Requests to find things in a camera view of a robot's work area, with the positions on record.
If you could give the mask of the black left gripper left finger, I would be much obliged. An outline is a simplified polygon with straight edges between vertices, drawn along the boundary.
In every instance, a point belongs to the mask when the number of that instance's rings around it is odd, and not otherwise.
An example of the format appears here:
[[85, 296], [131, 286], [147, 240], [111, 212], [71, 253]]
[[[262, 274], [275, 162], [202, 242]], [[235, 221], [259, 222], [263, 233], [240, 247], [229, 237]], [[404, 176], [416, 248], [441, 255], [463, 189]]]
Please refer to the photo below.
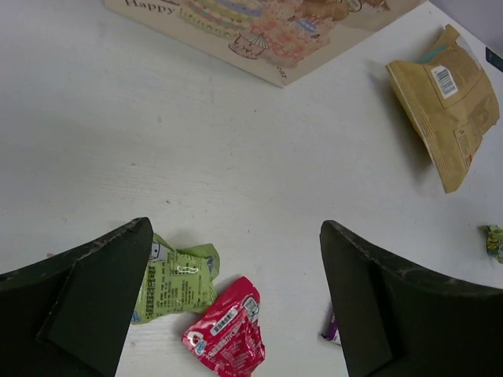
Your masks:
[[153, 239], [134, 220], [1, 275], [3, 376], [114, 376]]

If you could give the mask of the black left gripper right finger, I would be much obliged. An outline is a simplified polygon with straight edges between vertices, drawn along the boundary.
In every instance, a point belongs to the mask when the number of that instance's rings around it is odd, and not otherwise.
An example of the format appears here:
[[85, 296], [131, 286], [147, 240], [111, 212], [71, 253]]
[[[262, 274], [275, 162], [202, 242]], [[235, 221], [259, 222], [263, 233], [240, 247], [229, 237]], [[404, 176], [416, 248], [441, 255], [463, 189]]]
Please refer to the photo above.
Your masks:
[[333, 220], [320, 244], [349, 375], [501, 375], [501, 289], [424, 268]]

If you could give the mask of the dark purple snack packet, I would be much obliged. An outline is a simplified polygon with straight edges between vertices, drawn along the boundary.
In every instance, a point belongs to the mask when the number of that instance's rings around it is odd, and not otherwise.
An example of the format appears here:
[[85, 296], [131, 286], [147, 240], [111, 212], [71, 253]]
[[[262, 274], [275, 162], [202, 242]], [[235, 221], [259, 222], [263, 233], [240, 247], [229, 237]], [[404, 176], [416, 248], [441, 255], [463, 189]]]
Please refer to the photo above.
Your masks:
[[321, 337], [326, 341], [338, 346], [342, 345], [340, 338], [339, 323], [333, 308], [329, 310], [326, 326], [321, 332]]

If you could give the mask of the green snack packet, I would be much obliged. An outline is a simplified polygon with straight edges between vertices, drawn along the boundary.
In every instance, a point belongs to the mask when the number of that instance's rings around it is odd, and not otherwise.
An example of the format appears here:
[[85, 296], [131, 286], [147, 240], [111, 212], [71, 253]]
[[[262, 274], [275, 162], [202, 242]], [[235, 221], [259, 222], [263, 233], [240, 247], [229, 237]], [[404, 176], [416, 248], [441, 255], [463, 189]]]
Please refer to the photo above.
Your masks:
[[214, 280], [219, 270], [220, 257], [213, 244], [175, 249], [155, 234], [131, 323], [205, 312], [217, 298]]

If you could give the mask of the red snack packet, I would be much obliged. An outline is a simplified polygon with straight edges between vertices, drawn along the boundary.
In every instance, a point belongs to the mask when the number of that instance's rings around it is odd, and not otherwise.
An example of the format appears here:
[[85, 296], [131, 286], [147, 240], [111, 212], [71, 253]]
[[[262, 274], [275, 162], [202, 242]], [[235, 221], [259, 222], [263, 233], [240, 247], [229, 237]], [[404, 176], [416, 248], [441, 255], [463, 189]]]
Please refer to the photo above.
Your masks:
[[236, 279], [182, 336], [182, 344], [219, 376], [250, 376], [265, 360], [260, 293], [245, 276]]

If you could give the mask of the large brown snack bag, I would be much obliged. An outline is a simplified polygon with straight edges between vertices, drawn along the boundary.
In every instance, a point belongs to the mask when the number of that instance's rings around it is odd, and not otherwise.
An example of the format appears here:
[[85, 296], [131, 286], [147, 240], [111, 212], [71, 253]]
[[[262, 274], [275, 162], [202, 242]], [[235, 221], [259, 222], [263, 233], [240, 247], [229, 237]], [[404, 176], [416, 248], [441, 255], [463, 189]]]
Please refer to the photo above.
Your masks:
[[445, 192], [457, 191], [484, 134], [500, 118], [482, 65], [461, 34], [447, 24], [418, 61], [394, 60], [386, 69]]

